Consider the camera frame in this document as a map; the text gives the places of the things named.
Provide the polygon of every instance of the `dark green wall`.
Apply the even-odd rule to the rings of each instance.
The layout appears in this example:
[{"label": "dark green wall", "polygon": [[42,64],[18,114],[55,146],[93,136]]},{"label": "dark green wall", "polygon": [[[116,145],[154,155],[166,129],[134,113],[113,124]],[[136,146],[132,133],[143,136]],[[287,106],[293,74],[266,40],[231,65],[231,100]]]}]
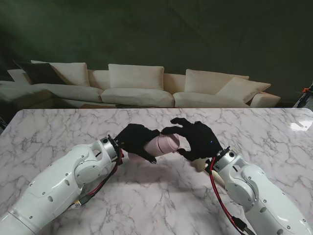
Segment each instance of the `dark green wall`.
[{"label": "dark green wall", "polygon": [[160,65],[249,75],[296,101],[312,81],[313,1],[0,0],[0,67],[12,59]]}]

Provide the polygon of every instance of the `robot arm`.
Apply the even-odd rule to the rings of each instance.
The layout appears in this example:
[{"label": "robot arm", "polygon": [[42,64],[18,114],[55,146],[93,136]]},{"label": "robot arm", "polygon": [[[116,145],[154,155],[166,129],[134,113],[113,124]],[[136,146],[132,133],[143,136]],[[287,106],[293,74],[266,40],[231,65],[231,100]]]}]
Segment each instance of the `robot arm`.
[{"label": "robot arm", "polygon": [[248,164],[228,148],[213,167],[229,197],[243,207],[257,235],[313,234],[300,210],[260,167]]},{"label": "robot arm", "polygon": [[[102,153],[100,160],[95,150]],[[0,218],[0,234],[36,234],[72,205],[84,184],[101,177],[103,169],[120,154],[110,136],[74,146],[30,182],[17,203]]]}]

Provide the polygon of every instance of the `pink cylinder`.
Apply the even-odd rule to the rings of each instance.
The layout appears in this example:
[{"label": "pink cylinder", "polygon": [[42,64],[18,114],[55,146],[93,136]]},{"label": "pink cylinder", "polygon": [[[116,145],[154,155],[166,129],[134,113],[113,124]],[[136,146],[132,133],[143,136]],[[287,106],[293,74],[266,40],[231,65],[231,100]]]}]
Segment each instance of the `pink cylinder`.
[{"label": "pink cylinder", "polygon": [[[175,152],[179,148],[179,137],[178,135],[159,135],[148,142],[144,149],[151,155],[158,157],[167,153]],[[128,157],[131,161],[140,162],[145,160],[144,158],[138,156],[134,153],[129,153]]]}]

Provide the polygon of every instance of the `marble table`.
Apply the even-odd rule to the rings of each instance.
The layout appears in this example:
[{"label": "marble table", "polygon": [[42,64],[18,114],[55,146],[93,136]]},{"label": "marble table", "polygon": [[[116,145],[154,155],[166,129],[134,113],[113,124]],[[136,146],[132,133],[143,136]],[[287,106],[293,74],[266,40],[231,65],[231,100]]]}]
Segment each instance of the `marble table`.
[{"label": "marble table", "polygon": [[[128,123],[161,130],[185,117],[210,126],[223,146],[260,166],[313,227],[313,113],[308,109],[83,109],[19,111],[0,136],[0,215],[27,184],[74,145],[116,136]],[[182,146],[188,147],[182,139]],[[244,217],[224,191],[230,212]],[[178,153],[157,164],[124,164],[79,210],[66,211],[45,235],[236,235],[208,176]]]}]

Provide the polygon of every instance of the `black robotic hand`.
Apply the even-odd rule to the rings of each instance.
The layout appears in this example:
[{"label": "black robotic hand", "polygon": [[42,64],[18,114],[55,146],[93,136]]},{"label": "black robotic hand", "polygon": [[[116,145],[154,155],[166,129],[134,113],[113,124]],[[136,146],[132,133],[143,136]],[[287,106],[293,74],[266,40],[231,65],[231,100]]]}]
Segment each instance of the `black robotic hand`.
[{"label": "black robotic hand", "polygon": [[196,121],[192,124],[185,118],[176,117],[171,120],[171,123],[182,125],[182,127],[165,127],[161,133],[163,135],[178,134],[187,139],[191,150],[186,151],[183,148],[177,150],[186,159],[194,161],[199,158],[215,157],[223,149],[211,128],[202,122]]},{"label": "black robotic hand", "polygon": [[149,162],[156,164],[157,160],[143,147],[154,137],[160,135],[158,130],[150,130],[140,124],[128,124],[114,139],[115,142],[129,153],[135,153]]}]

